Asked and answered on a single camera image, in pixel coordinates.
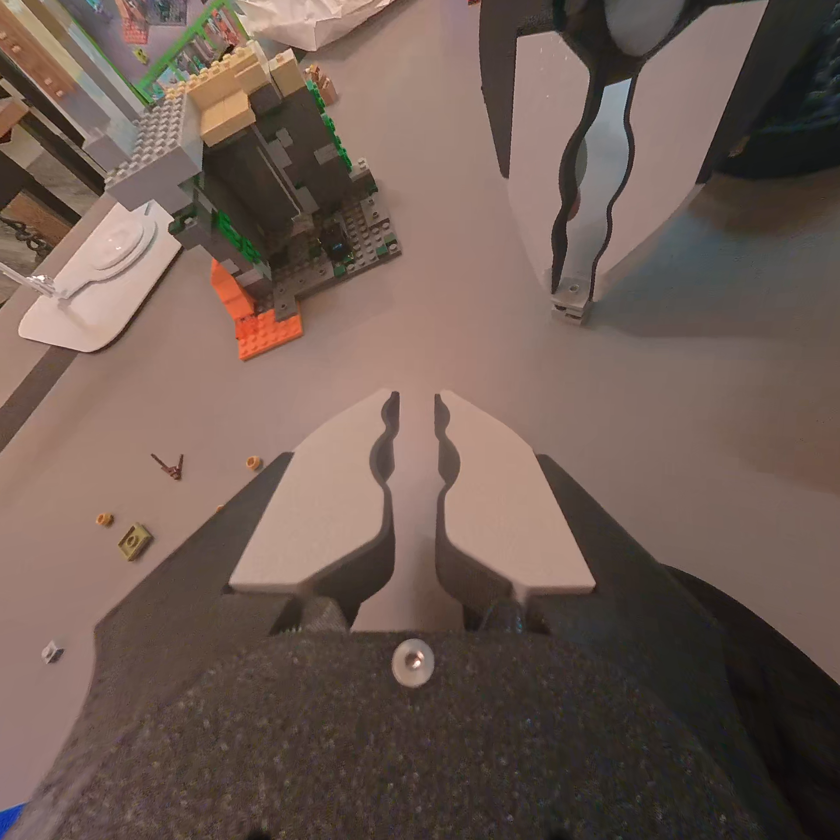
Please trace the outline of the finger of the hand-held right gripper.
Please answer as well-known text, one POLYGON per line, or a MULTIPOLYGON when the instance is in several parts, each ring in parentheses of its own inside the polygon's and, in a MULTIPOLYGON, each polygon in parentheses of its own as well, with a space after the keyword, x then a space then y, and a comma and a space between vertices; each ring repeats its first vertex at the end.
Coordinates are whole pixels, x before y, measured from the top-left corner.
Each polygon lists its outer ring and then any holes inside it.
POLYGON ((650 254, 697 179, 768 2, 714 5, 640 70, 629 109, 633 165, 612 205, 594 298, 650 254))
POLYGON ((560 166, 581 123, 590 72, 553 31, 517 42, 509 203, 541 289, 552 283, 553 224, 563 208, 560 166))

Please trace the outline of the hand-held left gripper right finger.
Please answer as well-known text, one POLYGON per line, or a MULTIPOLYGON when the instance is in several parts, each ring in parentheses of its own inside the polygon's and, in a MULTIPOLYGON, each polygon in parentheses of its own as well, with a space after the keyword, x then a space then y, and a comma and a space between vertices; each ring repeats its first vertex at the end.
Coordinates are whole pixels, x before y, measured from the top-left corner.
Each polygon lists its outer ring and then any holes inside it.
POLYGON ((452 391, 434 398, 435 566, 451 596, 584 595, 595 578, 538 458, 452 391))

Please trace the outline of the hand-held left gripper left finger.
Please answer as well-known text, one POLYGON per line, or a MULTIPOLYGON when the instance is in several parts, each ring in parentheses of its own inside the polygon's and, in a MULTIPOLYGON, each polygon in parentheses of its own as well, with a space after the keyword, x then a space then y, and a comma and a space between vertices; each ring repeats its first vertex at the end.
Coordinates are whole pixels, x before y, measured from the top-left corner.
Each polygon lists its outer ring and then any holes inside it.
POLYGON ((237 593, 302 594, 329 585, 352 562, 349 594, 374 594, 393 573, 393 442, 400 395, 376 391, 310 433, 286 470, 240 556, 228 585, 237 593))

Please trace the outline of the small grey brick assembly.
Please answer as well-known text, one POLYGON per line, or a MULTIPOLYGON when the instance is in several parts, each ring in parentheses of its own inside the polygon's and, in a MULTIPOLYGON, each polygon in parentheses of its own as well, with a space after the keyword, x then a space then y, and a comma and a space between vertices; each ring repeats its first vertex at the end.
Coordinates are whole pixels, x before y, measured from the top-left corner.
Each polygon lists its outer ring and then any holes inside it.
POLYGON ((553 314, 566 322, 582 325, 590 315, 592 297, 589 277, 563 276, 551 297, 553 314))

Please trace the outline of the grey desk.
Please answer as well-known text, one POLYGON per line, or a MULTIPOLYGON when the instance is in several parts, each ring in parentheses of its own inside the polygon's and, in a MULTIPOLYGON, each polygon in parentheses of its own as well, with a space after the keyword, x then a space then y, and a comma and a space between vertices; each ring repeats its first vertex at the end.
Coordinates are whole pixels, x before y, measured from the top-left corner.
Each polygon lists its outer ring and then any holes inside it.
POLYGON ((271 461, 382 387, 401 394, 395 573, 356 629, 458 624, 434 572, 447 389, 838 679, 838 170, 715 176, 586 325, 562 323, 497 168, 477 11, 403 4, 318 58, 401 257, 306 301, 302 339, 242 362, 194 250, 3 449, 2 809, 66 740, 97 622, 253 477, 248 456, 271 461), (182 480, 151 454, 184 454, 182 480), (118 542, 135 522, 154 540, 128 562, 118 542), (46 665, 50 640, 65 652, 46 665))

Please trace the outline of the cluster of colourful toy figures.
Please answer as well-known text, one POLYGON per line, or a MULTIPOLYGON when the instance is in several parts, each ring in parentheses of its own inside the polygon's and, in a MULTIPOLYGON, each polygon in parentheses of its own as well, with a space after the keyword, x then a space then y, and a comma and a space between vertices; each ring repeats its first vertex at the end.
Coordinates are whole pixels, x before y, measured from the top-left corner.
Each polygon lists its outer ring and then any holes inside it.
POLYGON ((338 92, 332 79, 318 63, 305 66, 303 73, 308 87, 318 93, 324 108, 332 106, 338 100, 338 92))

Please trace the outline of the stack of white paper bags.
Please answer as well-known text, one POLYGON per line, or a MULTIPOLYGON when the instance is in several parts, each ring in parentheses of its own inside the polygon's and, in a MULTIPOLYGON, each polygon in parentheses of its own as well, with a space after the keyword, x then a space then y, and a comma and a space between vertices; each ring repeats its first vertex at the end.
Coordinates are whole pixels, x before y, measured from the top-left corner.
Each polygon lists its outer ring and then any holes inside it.
POLYGON ((392 1, 236 1, 235 5, 256 39, 311 52, 344 37, 392 1))

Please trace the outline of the brick cave model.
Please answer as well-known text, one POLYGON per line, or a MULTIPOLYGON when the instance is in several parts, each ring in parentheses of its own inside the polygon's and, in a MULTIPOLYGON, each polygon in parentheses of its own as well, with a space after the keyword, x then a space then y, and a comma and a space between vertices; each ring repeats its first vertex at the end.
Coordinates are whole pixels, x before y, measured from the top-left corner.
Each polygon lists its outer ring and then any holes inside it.
POLYGON ((315 76, 251 39, 135 121, 105 179, 126 210, 156 201, 184 250, 212 258, 238 357, 300 338, 300 304, 402 252, 365 159, 352 162, 315 76))

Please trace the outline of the white book stand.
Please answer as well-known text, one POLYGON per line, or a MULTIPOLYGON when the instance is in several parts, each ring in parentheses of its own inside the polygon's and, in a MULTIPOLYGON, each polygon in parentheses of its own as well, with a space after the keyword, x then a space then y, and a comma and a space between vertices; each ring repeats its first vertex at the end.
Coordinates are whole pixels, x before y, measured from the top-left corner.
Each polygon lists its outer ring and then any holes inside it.
POLYGON ((172 220, 156 201, 132 211, 116 204, 55 275, 2 265, 2 278, 36 293, 18 335, 80 353, 110 345, 182 250, 172 220))

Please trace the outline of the green toy set box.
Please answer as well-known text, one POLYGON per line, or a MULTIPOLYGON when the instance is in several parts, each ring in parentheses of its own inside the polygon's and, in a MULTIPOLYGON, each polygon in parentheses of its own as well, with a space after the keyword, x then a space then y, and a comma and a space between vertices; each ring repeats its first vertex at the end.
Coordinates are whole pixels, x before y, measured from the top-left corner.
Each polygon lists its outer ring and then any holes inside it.
POLYGON ((146 102, 247 43, 230 1, 61 1, 120 77, 146 102))

